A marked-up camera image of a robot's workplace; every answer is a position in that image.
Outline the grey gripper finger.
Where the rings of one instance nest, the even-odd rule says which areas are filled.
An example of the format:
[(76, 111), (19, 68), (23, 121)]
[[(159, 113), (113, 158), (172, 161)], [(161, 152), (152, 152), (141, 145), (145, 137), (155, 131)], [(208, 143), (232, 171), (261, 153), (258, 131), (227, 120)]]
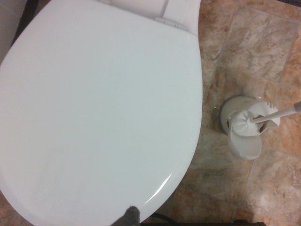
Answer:
[(138, 226), (139, 210), (135, 206), (129, 207), (125, 214), (115, 221), (112, 226)]

